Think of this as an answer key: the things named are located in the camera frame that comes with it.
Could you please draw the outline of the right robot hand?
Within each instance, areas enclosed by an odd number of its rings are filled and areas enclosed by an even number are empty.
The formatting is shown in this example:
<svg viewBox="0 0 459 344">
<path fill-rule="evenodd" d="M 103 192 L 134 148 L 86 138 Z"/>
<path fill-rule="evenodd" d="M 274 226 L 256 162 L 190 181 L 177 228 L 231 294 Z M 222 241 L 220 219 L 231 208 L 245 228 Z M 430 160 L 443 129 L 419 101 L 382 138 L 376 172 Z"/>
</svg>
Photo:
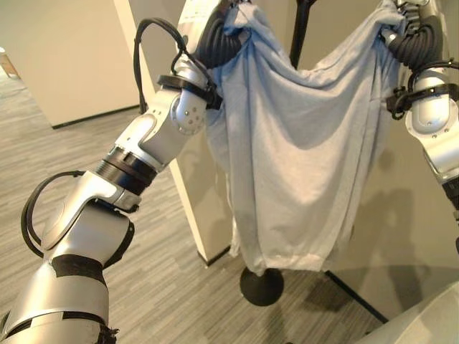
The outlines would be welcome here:
<svg viewBox="0 0 459 344">
<path fill-rule="evenodd" d="M 397 12 L 405 22 L 403 33 L 382 31 L 385 44 L 395 59 L 412 72 L 407 89 L 414 90 L 417 77 L 433 68 L 458 68 L 453 58 L 444 57 L 445 19 L 437 1 L 395 1 Z"/>
</svg>

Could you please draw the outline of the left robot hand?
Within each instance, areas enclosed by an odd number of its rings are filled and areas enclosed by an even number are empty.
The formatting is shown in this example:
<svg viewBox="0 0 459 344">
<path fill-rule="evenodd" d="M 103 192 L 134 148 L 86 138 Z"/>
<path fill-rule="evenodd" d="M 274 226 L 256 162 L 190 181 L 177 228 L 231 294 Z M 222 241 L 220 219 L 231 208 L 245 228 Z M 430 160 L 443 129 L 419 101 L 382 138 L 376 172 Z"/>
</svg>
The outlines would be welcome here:
<svg viewBox="0 0 459 344">
<path fill-rule="evenodd" d="M 241 29 L 230 31 L 225 21 L 244 1 L 186 1 L 178 32 L 181 40 L 171 66 L 171 86 L 183 88 L 200 97 L 215 92 L 210 72 L 225 65 L 242 48 Z"/>
</svg>

